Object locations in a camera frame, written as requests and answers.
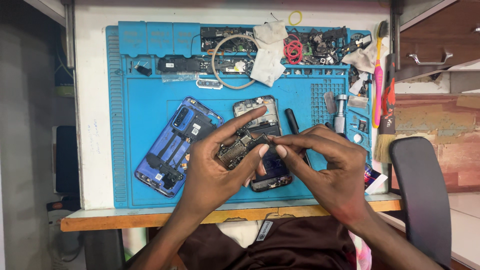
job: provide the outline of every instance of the hand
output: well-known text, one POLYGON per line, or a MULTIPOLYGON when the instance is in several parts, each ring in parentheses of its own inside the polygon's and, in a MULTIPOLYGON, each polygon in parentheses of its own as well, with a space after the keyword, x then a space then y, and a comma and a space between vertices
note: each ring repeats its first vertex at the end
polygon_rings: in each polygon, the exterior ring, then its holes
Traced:
POLYGON ((259 175, 265 175, 261 161, 269 148, 267 144, 256 146, 231 171, 216 156, 220 144, 233 143, 237 138, 235 132, 239 128, 265 112, 265 106, 251 110, 226 122, 207 138, 192 144, 187 178, 178 208, 203 220, 237 193, 242 184, 249 182, 255 176, 255 170, 259 175))
POLYGON ((318 203, 347 227, 369 216, 364 198, 366 150, 324 125, 274 137, 277 153, 318 203), (327 169, 315 171, 301 158, 306 149, 323 154, 327 169))

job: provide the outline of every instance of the black spudger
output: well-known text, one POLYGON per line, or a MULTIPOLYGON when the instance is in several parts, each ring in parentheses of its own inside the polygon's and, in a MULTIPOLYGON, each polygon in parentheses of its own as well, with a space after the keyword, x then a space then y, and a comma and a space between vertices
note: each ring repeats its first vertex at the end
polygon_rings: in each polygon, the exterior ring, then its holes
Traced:
MULTIPOLYGON (((292 134, 298 135, 300 134, 299 131, 299 125, 297 124, 297 120, 295 119, 295 115, 293 114, 292 109, 286 109, 285 114, 287 115, 287 120, 288 120, 288 125, 290 126, 290 130, 292 131, 292 134)), ((308 159, 307 153, 305 152, 305 156, 303 157, 303 161, 305 163, 312 167, 312 164, 310 164, 310 159, 308 159)))

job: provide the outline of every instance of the fingernail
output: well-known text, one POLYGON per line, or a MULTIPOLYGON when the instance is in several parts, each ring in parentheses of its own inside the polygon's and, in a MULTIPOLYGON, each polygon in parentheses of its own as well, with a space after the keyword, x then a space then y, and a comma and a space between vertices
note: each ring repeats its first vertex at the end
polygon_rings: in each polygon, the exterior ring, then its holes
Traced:
POLYGON ((258 151, 258 154, 260 155, 261 158, 264 157, 265 153, 268 151, 269 148, 270 146, 268 144, 262 145, 262 148, 260 148, 260 150, 258 151))
POLYGON ((275 139, 275 138, 280 138, 280 137, 281 137, 281 136, 267 135, 267 138, 268 138, 269 140, 273 140, 273 139, 275 139))
POLYGON ((243 186, 244 187, 248 187, 248 184, 250 184, 250 181, 252 180, 252 178, 250 177, 249 179, 245 180, 245 183, 243 183, 243 186))
POLYGON ((287 150, 285 149, 285 147, 283 147, 283 145, 277 145, 275 147, 276 149, 276 152, 277 154, 281 157, 281 158, 284 158, 287 156, 287 150))

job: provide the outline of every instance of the office chair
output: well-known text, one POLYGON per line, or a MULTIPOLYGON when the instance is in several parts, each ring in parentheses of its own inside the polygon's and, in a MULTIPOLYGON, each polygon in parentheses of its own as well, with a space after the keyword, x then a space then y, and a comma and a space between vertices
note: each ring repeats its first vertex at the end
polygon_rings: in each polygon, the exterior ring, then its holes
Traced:
POLYGON ((393 141, 390 157, 404 209, 384 212, 405 223, 407 240, 437 263, 450 266, 452 224, 442 170, 432 144, 424 137, 393 141))

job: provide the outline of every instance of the plastic bag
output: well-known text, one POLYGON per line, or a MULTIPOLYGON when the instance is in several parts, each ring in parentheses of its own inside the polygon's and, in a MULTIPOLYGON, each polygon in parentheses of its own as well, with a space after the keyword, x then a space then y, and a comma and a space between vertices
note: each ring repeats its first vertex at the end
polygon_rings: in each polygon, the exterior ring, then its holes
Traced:
POLYGON ((162 72, 162 82, 182 82, 196 81, 199 79, 198 72, 178 71, 178 72, 162 72))

